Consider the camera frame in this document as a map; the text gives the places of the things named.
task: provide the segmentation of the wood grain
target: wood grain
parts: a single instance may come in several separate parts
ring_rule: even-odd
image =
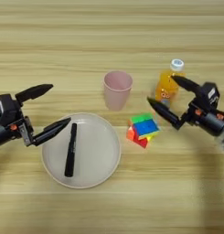
[[[0,93],[53,83],[24,107],[37,132],[94,112],[123,148],[107,182],[78,191],[47,175],[40,147],[0,147],[0,234],[224,234],[224,154],[212,137],[156,117],[162,131],[146,150],[125,139],[127,119],[151,110],[145,97],[175,58],[190,79],[217,82],[224,110],[224,0],[0,0]],[[112,69],[134,80],[121,112],[102,98]],[[193,97],[179,94],[178,114]]]

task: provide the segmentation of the bottle cap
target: bottle cap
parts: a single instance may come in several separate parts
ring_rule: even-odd
[[[173,59],[170,69],[173,71],[182,71],[184,69],[184,61],[181,59]]]

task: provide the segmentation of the black marker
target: black marker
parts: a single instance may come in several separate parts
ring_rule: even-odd
[[[76,151],[76,136],[77,136],[77,124],[73,123],[71,125],[71,138],[69,142],[68,155],[65,165],[65,172],[64,172],[65,177],[73,177],[75,151]]]

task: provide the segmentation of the plastic cup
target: plastic cup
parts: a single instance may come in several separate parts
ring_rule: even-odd
[[[123,71],[111,71],[104,77],[104,99],[111,111],[120,111],[129,98],[132,77]]]

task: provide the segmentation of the bottle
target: bottle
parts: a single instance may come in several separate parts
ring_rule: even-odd
[[[178,85],[171,76],[183,76],[184,62],[181,59],[173,59],[170,69],[163,70],[160,74],[160,80],[155,90],[155,99],[162,102],[166,106],[170,106],[172,100],[178,92]]]

